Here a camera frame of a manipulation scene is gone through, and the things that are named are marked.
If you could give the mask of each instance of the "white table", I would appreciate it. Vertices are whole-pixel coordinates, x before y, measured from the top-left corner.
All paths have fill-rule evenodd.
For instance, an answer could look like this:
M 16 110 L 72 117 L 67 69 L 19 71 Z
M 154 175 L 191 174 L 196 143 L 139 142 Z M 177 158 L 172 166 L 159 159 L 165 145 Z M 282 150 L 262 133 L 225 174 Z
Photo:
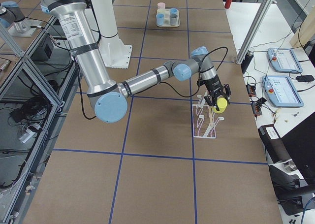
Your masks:
M 233 34 L 233 40 L 235 43 L 235 47 L 240 49 L 242 43 L 246 37 L 246 34 L 252 24 L 252 21 L 256 15 L 256 12 L 259 9 L 259 3 L 238 3 L 233 2 L 230 9 L 226 10 L 227 18 L 230 24 L 231 32 Z M 281 14 L 279 8 L 276 4 L 272 4 L 269 8 L 268 13 L 266 14 L 251 46 L 257 46 L 261 43 L 274 42 L 278 41 L 281 38 L 286 37 L 289 33 L 291 33 L 291 28 L 286 22 L 285 18 Z M 293 33 L 291 33 L 287 38 L 280 40 L 276 43 L 260 45 L 255 47 L 255 51 L 267 51 L 270 47 L 279 48 L 292 48 L 290 45 L 290 40 L 293 37 Z M 302 48 L 294 49 L 294 52 L 299 61 L 308 59 L 308 56 L 305 54 Z M 255 68 L 259 69 L 262 72 L 268 73 L 268 75 L 288 75 L 285 73 L 278 73 L 273 70 L 273 68 L 269 65 L 269 61 L 267 58 L 267 52 L 255 52 L 254 53 L 254 61 L 251 62 L 247 72 L 248 75 L 254 77 L 257 82 L 261 82 L 261 78 L 265 75 L 254 69 L 254 63 L 256 64 Z M 315 68 L 310 61 L 301 63 L 303 68 L 304 75 L 313 75 L 315 76 Z M 306 89 L 313 84 L 311 83 L 299 83 L 295 80 L 292 81 L 295 88 L 297 90 Z M 258 83 L 256 85 L 256 93 L 258 97 L 264 97 L 267 99 L 265 93 L 262 90 L 262 83 Z M 269 102 L 266 102 L 268 106 L 270 106 L 271 110 L 277 112 L 277 121 L 275 123 L 275 128 L 277 129 L 279 135 L 282 137 L 287 134 L 290 130 L 292 130 L 296 125 L 301 123 L 305 118 L 307 118 L 310 114 L 315 111 L 314 102 L 315 102 L 315 87 L 307 90 L 305 92 L 299 93 L 304 106 L 301 108 L 275 108 Z M 257 117 L 256 125 L 259 128 L 261 125 L 267 125 L 273 123 L 273 117 L 268 109 L 262 108 L 263 116 Z M 281 164 L 275 165 L 277 168 L 282 169 Z M 297 174 L 301 179 L 302 175 L 300 172 L 295 171 L 290 173 L 290 175 Z M 294 217 L 288 216 L 285 214 L 283 208 L 279 205 L 279 209 L 281 212 L 281 216 L 283 219 L 283 223 L 289 223 L 291 219 L 296 219 L 296 224 L 301 222 L 301 216 Z M 313 224 L 315 220 L 315 210 L 307 211 L 305 214 L 303 224 Z

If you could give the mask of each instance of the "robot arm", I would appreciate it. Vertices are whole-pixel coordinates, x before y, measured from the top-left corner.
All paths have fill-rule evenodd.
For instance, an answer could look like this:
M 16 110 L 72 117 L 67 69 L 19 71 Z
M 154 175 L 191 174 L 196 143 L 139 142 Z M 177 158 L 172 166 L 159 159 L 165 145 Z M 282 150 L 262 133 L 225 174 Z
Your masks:
M 127 111 L 126 97 L 172 76 L 183 81 L 198 72 L 201 76 L 198 84 L 204 84 L 209 91 L 209 95 L 205 97 L 207 103 L 218 112 L 223 111 L 217 104 L 220 98 L 228 103 L 229 86 L 222 86 L 205 47 L 194 50 L 192 57 L 186 61 L 166 62 L 158 68 L 117 84 L 109 77 L 91 32 L 84 13 L 85 0 L 42 0 L 41 6 L 44 12 L 59 19 L 71 47 L 71 54 L 76 58 L 88 84 L 87 96 L 91 106 L 100 120 L 108 123 L 120 120 Z
M 0 3 L 0 24 L 8 28 L 12 23 L 17 32 L 24 33 L 31 29 L 29 21 L 25 18 L 18 4 L 14 1 Z

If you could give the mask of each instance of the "pink cup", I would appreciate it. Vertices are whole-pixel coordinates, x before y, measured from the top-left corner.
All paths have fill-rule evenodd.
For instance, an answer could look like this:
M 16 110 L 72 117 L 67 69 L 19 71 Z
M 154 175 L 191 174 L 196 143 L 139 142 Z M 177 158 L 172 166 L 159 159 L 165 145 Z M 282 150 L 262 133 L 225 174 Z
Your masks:
M 165 3 L 159 2 L 159 3 L 157 4 L 157 8 L 158 8 L 158 9 L 165 9 Z

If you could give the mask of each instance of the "white cup holder rack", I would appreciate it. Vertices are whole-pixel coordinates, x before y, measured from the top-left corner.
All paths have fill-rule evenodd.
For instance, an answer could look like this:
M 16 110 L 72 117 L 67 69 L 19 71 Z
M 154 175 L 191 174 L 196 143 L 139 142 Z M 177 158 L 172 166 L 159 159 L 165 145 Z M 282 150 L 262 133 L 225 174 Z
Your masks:
M 216 126 L 219 121 L 224 120 L 224 117 L 216 117 L 212 107 L 206 104 L 204 96 L 197 95 L 198 103 L 192 105 L 193 137 L 215 139 L 217 137 Z

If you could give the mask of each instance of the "gray cup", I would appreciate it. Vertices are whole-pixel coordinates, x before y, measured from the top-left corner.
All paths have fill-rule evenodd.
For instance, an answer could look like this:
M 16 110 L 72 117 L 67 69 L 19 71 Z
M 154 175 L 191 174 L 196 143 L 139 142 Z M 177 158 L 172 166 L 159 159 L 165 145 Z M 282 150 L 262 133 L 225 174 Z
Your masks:
M 169 16 L 169 22 L 171 23 L 171 26 L 177 25 L 177 18 L 178 16 L 176 14 L 171 14 Z

